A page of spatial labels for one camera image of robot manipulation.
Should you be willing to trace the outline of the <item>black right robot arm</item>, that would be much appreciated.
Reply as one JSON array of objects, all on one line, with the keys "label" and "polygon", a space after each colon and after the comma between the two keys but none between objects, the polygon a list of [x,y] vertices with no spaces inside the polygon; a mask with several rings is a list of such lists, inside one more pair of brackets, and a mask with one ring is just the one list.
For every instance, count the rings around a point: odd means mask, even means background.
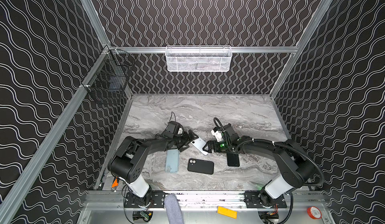
[{"label": "black right robot arm", "polygon": [[280,174],[260,190],[259,199],[264,206],[271,206],[282,194],[303,186],[322,186],[325,180],[321,168],[292,139],[274,142],[242,136],[229,144],[208,141],[203,150],[209,153],[255,154],[275,161]]}]

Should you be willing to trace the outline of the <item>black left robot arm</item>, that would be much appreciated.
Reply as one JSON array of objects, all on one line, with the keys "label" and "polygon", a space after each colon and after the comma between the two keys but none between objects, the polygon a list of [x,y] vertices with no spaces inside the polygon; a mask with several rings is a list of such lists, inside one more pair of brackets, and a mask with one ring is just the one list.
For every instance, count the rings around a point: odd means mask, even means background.
[{"label": "black left robot arm", "polygon": [[107,168],[115,178],[124,181],[136,197],[143,198],[150,189],[149,184],[141,176],[147,157],[174,147],[184,151],[196,139],[198,135],[191,130],[183,131],[181,134],[157,134],[149,139],[128,136],[114,152]]}]

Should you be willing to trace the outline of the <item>white smartphone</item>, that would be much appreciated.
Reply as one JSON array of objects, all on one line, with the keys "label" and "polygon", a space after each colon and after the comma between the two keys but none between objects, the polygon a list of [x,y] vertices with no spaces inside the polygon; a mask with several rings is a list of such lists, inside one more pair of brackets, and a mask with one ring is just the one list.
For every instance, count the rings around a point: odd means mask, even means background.
[{"label": "white smartphone", "polygon": [[204,156],[208,155],[208,152],[203,150],[203,148],[206,145],[206,142],[198,137],[197,139],[190,142],[200,153],[202,153]]}]

